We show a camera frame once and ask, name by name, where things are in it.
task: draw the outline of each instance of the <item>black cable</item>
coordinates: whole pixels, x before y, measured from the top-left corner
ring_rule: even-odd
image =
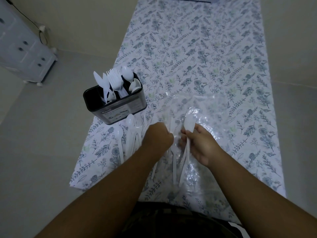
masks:
[[[36,28],[37,28],[38,31],[39,31],[39,38],[40,38],[41,44],[47,45],[48,42],[47,42],[46,36],[45,36],[44,33],[39,29],[39,27],[38,27],[32,20],[30,20],[26,15],[24,15],[17,7],[13,4],[13,2],[12,2],[11,0],[6,0],[6,1],[7,1],[9,4],[11,4],[12,6],[14,6],[14,8],[17,9],[19,13],[21,13],[23,16],[25,16],[26,19],[28,19],[31,23],[34,24],[34,26],[36,26]],[[44,44],[44,43],[42,42],[41,33],[43,34],[43,36],[44,36],[44,38],[45,38],[46,44]]]

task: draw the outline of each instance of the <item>white tablecloth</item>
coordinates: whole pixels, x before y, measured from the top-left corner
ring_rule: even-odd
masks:
[[[232,144],[226,151],[285,196],[259,0],[139,0],[114,66],[123,65],[144,85],[147,119],[161,118],[164,92],[226,94]],[[124,124],[94,118],[72,187],[88,189],[120,165],[113,131]],[[239,222],[221,192],[192,195],[150,175],[139,200]]]

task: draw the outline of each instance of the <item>forearm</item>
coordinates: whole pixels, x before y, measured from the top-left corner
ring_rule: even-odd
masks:
[[[154,157],[157,155],[141,146],[130,159],[66,207],[36,237],[117,235],[159,159]]]
[[[314,237],[317,220],[261,181],[225,152],[209,169],[251,237]]]

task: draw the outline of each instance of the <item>hand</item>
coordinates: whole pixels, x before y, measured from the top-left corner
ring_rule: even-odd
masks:
[[[165,124],[158,122],[149,126],[142,141],[142,146],[149,148],[162,157],[174,142],[174,136],[169,133]]]
[[[222,148],[217,144],[214,137],[204,127],[195,124],[194,132],[182,128],[180,145],[185,146],[187,137],[191,139],[191,153],[204,166],[210,165],[210,160],[221,152]]]

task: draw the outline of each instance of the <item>clear plastic bag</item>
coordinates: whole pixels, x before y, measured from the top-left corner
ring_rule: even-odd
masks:
[[[174,142],[180,139],[180,130],[183,127],[186,114],[193,114],[196,123],[203,126],[210,132],[217,143],[224,149],[228,146],[228,125],[227,107],[224,94],[214,95],[186,95],[186,94],[167,94],[164,104],[162,121],[169,127],[171,117],[175,118],[177,127],[174,132]],[[183,150],[178,149],[176,153],[177,177],[174,189],[178,189],[180,175],[182,171],[181,158]],[[164,181],[164,184],[173,185],[172,165],[168,164],[168,156],[157,166],[157,177]],[[192,155],[190,164],[185,172],[184,184],[180,187],[181,191],[189,195],[202,195],[220,192],[220,187],[216,183],[212,173],[201,165]]]

